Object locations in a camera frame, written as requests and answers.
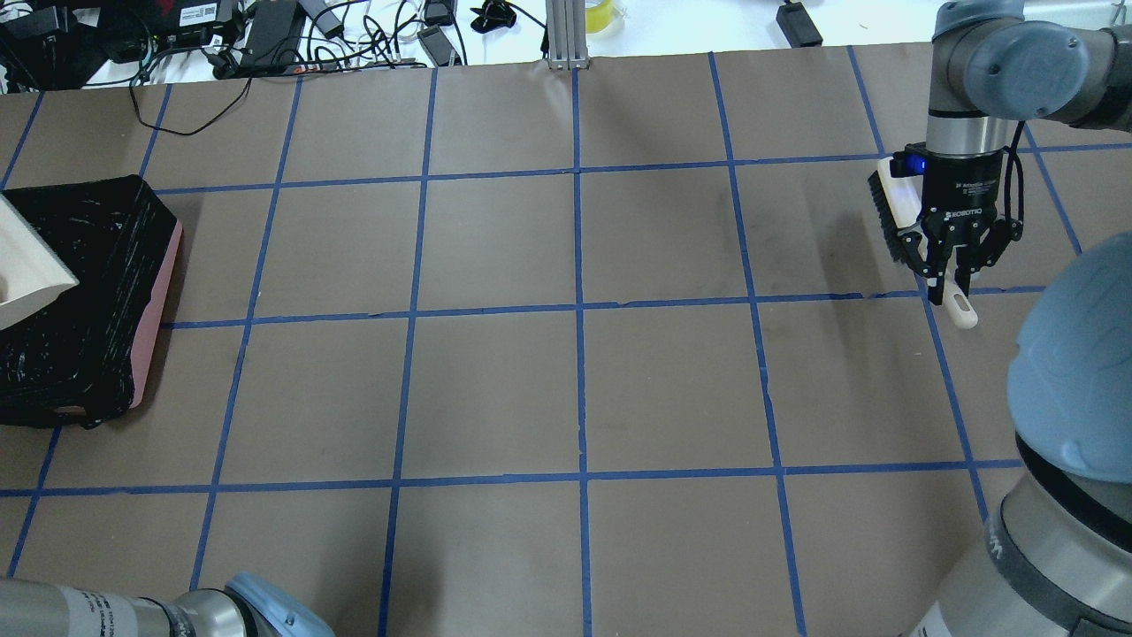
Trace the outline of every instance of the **blue robot cap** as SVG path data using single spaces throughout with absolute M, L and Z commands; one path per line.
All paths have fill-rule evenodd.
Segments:
M 1018 345 L 1006 393 L 1019 437 L 1064 472 L 1132 484 L 1132 232 L 1070 264 Z

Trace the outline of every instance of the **metal post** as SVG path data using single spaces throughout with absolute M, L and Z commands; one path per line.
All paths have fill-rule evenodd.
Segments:
M 550 42 L 547 63 L 551 70 L 589 68 L 590 51 L 585 46 L 585 1 L 547 0 L 547 37 Z

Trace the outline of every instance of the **label sticker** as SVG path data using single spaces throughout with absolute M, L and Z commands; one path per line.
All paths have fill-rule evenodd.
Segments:
M 120 595 L 105 595 L 59 586 L 67 600 L 67 637 L 137 637 L 138 617 L 132 604 Z
M 932 604 L 927 614 L 908 634 L 908 637 L 951 637 L 951 630 L 943 622 L 943 613 L 940 612 L 940 602 Z
M 216 3 L 198 5 L 181 9 L 181 26 L 216 21 Z

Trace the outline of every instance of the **blue led light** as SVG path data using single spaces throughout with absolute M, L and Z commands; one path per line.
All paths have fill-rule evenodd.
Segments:
M 908 155 L 904 165 L 915 174 L 924 174 L 924 171 L 927 170 L 927 160 L 919 155 Z

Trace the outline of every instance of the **grid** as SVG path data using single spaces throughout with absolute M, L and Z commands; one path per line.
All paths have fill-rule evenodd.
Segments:
M 787 476 L 803 475 L 830 475 L 830 474 L 884 474 L 884 473 L 917 473 L 917 472 L 966 472 L 970 477 L 975 501 L 978 506 L 980 517 L 987 516 L 988 502 L 984 497 L 983 487 L 978 471 L 988 468 L 1011 468 L 1020 464 L 1015 459 L 1003 458 L 992 460 L 976 460 L 968 440 L 963 414 L 960 410 L 955 384 L 949 365 L 947 355 L 941 338 L 940 328 L 936 325 L 936 317 L 928 303 L 923 283 L 917 289 L 894 290 L 885 292 L 830 292 L 830 293 L 801 293 L 801 294 L 760 294 L 753 274 L 751 252 L 747 242 L 747 223 L 745 222 L 745 210 L 740 200 L 740 184 L 737 175 L 737 167 L 745 165 L 778 164 L 778 163 L 825 163 L 843 162 L 854 160 L 876 160 L 885 155 L 881 131 L 874 117 L 873 106 L 866 83 L 861 76 L 856 52 L 848 49 L 849 60 L 852 64 L 855 79 L 857 81 L 860 100 L 868 117 L 872 136 L 876 144 L 874 154 L 846 154 L 846 155 L 820 155 L 820 156 L 784 156 L 743 158 L 737 157 L 732 145 L 731 129 L 729 126 L 728 109 L 724 103 L 723 86 L 720 80 L 720 72 L 717 66 L 717 57 L 707 54 L 706 61 L 711 70 L 711 79 L 714 88 L 714 98 L 719 110 L 719 124 L 726 149 L 724 161 L 701 161 L 701 162 L 672 162 L 657 164 L 632 164 L 632 165 L 583 165 L 582 161 L 582 114 L 580 107 L 580 78 L 578 71 L 573 71 L 572 85 L 572 123 L 573 123 L 573 165 L 561 169 L 548 170 L 512 170 L 500 172 L 464 172 L 434 174 L 430 172 L 430 153 L 432 147 L 434 115 L 437 98 L 438 71 L 432 70 L 429 83 L 428 115 L 424 132 L 424 152 L 421 160 L 419 174 L 406 177 L 380 177 L 337 180 L 306 180 L 285 181 L 284 172 L 288 163 L 288 154 L 291 147 L 292 132 L 295 117 L 299 111 L 300 97 L 303 92 L 303 81 L 300 78 L 294 83 L 293 96 L 290 104 L 286 132 L 283 140 L 283 150 L 277 160 L 277 169 L 273 182 L 241 183 L 228 186 L 188 187 L 188 188 L 165 188 L 158 189 L 158 195 L 177 195 L 189 192 L 213 192 L 233 190 L 269 190 L 271 203 L 267 210 L 267 218 L 263 230 L 259 251 L 256 260 L 255 275 L 251 283 L 247 311 L 245 316 L 232 317 L 229 320 L 218 321 L 192 321 L 172 322 L 163 326 L 166 330 L 208 330 L 216 328 L 241 328 L 242 337 L 239 346 L 239 355 L 232 371 L 231 388 L 228 395 L 224 422 L 221 430 L 220 445 L 216 450 L 215 465 L 212 480 L 207 484 L 188 485 L 122 485 L 122 487 L 100 487 L 100 488 L 46 488 L 46 477 L 51 470 L 52 458 L 57 449 L 60 431 L 52 434 L 51 441 L 43 458 L 38 473 L 36 487 L 34 489 L 11 489 L 0 491 L 2 498 L 29 498 L 29 506 L 16 544 L 15 552 L 9 562 L 7 575 L 15 576 L 19 566 L 22 551 L 32 526 L 36 513 L 37 503 L 44 498 L 65 498 L 76 496 L 100 496 L 112 493 L 129 494 L 158 494 L 158 493 L 196 493 L 207 496 L 205 516 L 199 534 L 199 543 L 192 567 L 192 576 L 189 586 L 195 588 L 198 585 L 205 554 L 208 550 L 209 527 L 213 519 L 213 510 L 217 494 L 241 493 L 241 492 L 283 492 L 283 491 L 336 491 L 355 489 L 388 489 L 389 508 L 386 531 L 385 559 L 381 578 L 381 589 L 379 600 L 379 626 L 378 635 L 389 632 L 389 603 L 391 591 L 393 588 L 394 558 L 397 543 L 397 520 L 400 497 L 404 489 L 424 489 L 453 485 L 475 485 L 475 484 L 521 484 L 521 483 L 568 483 L 576 484 L 580 503 L 580 537 L 581 537 L 581 591 L 582 591 L 582 626 L 583 634 L 593 634 L 593 606 L 591 592 L 591 553 L 590 553 L 590 496 L 591 483 L 595 481 L 628 481 L 628 480 L 674 480 L 674 479 L 723 479 L 723 477 L 753 477 L 763 476 L 774 479 L 780 522 L 783 537 L 782 551 L 786 558 L 789 575 L 790 595 L 794 604 L 794 616 L 799 635 L 807 635 L 807 625 L 803 605 L 803 591 L 799 583 L 799 574 L 796 558 L 796 546 L 791 528 L 790 507 L 787 498 Z M 172 85 L 166 86 L 161 102 L 156 123 L 160 126 L 165 118 L 166 107 L 171 95 L 178 89 Z M 23 129 L 19 143 L 16 146 L 14 156 L 9 162 L 0 181 L 0 187 L 7 184 L 14 166 L 19 158 L 24 144 L 35 122 L 40 111 L 42 95 L 36 98 L 31 115 Z M 148 140 L 145 155 L 139 166 L 143 177 L 149 165 L 154 146 L 157 143 L 158 134 L 155 131 Z M 1032 155 L 1037 162 L 1044 181 L 1053 198 L 1054 205 L 1064 225 L 1064 229 L 1072 242 L 1077 253 L 1081 252 L 1081 243 L 1074 232 L 1070 217 L 1065 212 L 1062 199 L 1057 195 L 1054 181 L 1044 161 L 1044 156 L 1050 153 L 1072 153 L 1092 149 L 1122 149 L 1132 148 L 1132 144 L 1097 144 L 1081 146 L 1047 146 L 1039 147 L 1032 134 L 1028 132 L 1030 148 L 1023 152 Z M 664 171 L 696 167 L 726 167 L 728 172 L 731 205 L 741 257 L 743 277 L 746 293 L 743 295 L 706 296 L 706 298 L 683 298 L 664 300 L 634 300 L 634 301 L 588 301 L 583 294 L 583 267 L 585 255 L 583 255 L 583 189 L 585 188 L 585 175 L 602 172 L 637 172 L 637 171 Z M 424 240 L 424 226 L 427 223 L 426 209 L 429 193 L 429 186 L 436 181 L 463 180 L 463 179 L 495 179 L 506 177 L 538 177 L 549 174 L 571 174 L 573 179 L 573 209 L 574 209 L 574 283 L 575 299 L 573 303 L 551 304 L 523 304 L 505 307 L 474 307 L 454 309 L 422 309 L 418 307 L 420 295 L 421 261 Z M 415 230 L 415 246 L 412 265 L 412 291 L 409 309 L 405 311 L 387 311 L 379 313 L 319 313 L 319 315 L 280 315 L 280 316 L 257 316 L 256 304 L 259 298 L 259 287 L 263 279 L 264 265 L 267 256 L 268 244 L 272 240 L 272 229 L 275 219 L 275 210 L 278 204 L 281 191 L 291 188 L 309 188 L 320 186 L 357 186 L 368 183 L 406 182 L 419 184 L 419 204 Z M 1043 287 L 1034 285 L 1021 285 L 1009 289 L 980 287 L 972 290 L 974 294 L 1011 294 L 1039 292 Z M 890 464 L 847 464 L 847 465 L 788 465 L 783 463 L 779 447 L 779 440 L 774 416 L 774 404 L 771 395 L 771 380 L 774 378 L 774 369 L 769 365 L 766 348 L 763 338 L 761 309 L 772 303 L 790 302 L 814 302 L 814 301 L 841 301 L 860 300 L 866 298 L 919 298 L 923 303 L 924 317 L 934 345 L 934 354 L 940 365 L 944 381 L 947 401 L 954 420 L 962 448 L 962 460 L 957 462 L 932 462 L 932 463 L 890 463 Z M 659 307 L 695 307 L 714 304 L 735 304 L 749 308 L 753 333 L 751 338 L 755 344 L 757 356 L 758 376 L 761 380 L 762 404 L 766 416 L 766 436 L 770 440 L 770 453 L 772 462 L 767 466 L 710 468 L 710 470 L 648 470 L 648 471 L 590 471 L 588 463 L 588 431 L 586 431 L 586 342 L 585 326 L 586 312 L 592 310 L 620 310 L 627 308 L 659 308 Z M 577 442 L 578 442 L 578 465 L 576 472 L 569 473 L 534 473 L 534 474 L 507 474 L 497 476 L 456 476 L 456 477 L 405 477 L 402 475 L 404 462 L 405 430 L 410 404 L 410 385 L 414 361 L 414 338 L 417 333 L 417 320 L 421 317 L 446 317 L 446 316 L 471 316 L 471 315 L 496 315 L 496 313 L 530 313 L 530 312 L 560 312 L 573 311 L 576 322 L 576 376 L 577 376 Z M 224 466 L 225 451 L 229 440 L 229 431 L 232 424 L 232 416 L 235 410 L 237 397 L 240 391 L 241 375 L 243 372 L 245 355 L 249 346 L 252 330 L 257 326 L 284 325 L 284 324 L 309 324 L 328 321 L 383 321 L 403 320 L 406 322 L 406 337 L 403 371 L 401 378 L 400 407 L 397 415 L 396 447 L 394 451 L 393 474 L 389 480 L 365 480 L 365 481 L 326 481 L 326 482 L 280 482 L 280 483 L 225 483 L 222 482 L 222 468 Z

